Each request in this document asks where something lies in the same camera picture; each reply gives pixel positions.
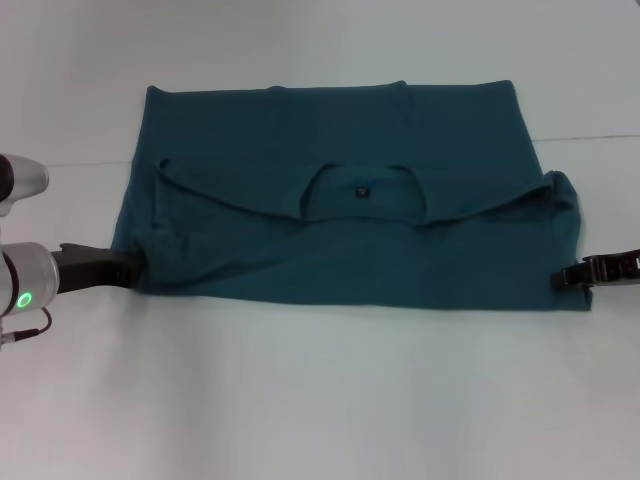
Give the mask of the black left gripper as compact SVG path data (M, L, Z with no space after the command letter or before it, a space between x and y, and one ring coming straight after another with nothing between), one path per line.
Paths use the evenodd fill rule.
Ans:
M54 260L59 273L58 293L98 286L134 289L143 272L139 255L84 245L61 244Z

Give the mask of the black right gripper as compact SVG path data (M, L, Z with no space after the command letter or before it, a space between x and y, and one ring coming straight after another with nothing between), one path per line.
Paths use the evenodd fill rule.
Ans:
M589 256L550 277L553 289L639 283L639 250Z

